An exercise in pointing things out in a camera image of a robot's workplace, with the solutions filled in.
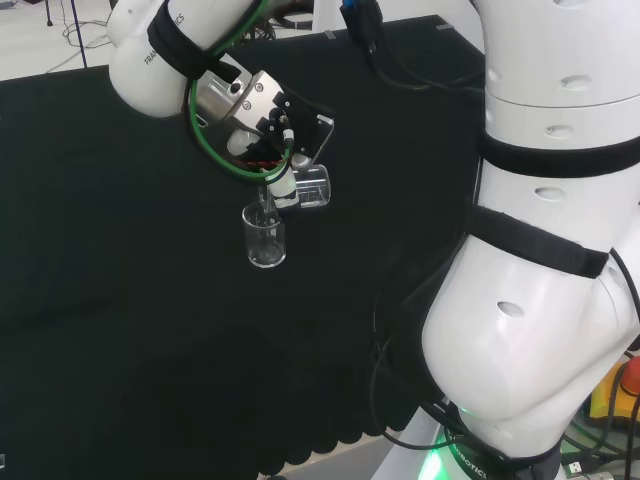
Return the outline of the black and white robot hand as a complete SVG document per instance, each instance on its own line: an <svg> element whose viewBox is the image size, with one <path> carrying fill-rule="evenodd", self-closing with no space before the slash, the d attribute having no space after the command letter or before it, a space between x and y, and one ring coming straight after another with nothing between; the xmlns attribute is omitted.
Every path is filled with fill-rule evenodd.
<svg viewBox="0 0 640 480"><path fill-rule="evenodd" d="M226 148L231 161L240 168L258 170L260 173L278 169L275 162L280 159L279 152L274 150L266 139L252 132L234 130L227 140ZM284 173L270 176L268 182L268 192L278 210L292 209L300 205L296 179L290 165L286 166Z"/></svg>

